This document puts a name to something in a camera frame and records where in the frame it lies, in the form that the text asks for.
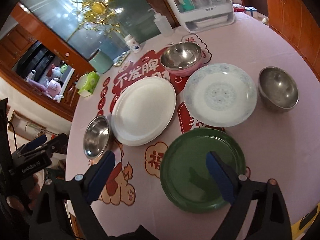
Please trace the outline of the person's left hand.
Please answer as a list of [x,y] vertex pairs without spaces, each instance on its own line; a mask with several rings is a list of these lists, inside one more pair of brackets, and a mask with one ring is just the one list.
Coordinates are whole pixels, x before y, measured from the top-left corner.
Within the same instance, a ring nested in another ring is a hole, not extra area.
[[36,174],[27,179],[26,184],[16,183],[9,186],[6,194],[7,204],[14,210],[33,211],[40,194],[39,178]]

